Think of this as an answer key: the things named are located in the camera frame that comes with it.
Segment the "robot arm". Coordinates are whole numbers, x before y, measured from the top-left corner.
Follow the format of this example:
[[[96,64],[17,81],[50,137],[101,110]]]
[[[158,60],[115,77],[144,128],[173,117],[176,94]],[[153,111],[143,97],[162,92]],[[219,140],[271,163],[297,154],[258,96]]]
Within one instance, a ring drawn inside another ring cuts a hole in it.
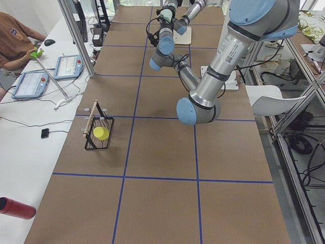
[[[191,6],[180,19],[173,19],[173,29],[180,35],[183,35],[190,22],[206,7],[207,0],[190,1]]]
[[[220,115],[216,95],[251,43],[289,38],[298,29],[299,1],[232,1],[227,35],[203,77],[198,78],[185,57],[173,54],[173,32],[184,34],[206,5],[207,1],[195,1],[180,19],[176,18],[178,1],[167,1],[157,12],[160,29],[149,65],[154,70],[174,68],[189,90],[176,106],[177,116],[185,125],[210,123]]]

